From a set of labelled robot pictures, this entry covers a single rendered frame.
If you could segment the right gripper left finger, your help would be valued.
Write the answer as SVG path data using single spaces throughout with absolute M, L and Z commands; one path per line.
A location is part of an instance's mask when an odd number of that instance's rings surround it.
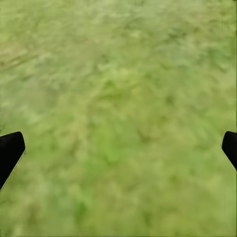
M 0 190 L 25 151 L 20 131 L 0 137 Z

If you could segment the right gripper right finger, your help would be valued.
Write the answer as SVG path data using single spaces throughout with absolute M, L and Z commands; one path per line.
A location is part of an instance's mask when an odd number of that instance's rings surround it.
M 231 131 L 225 133 L 222 150 L 237 170 L 237 133 Z

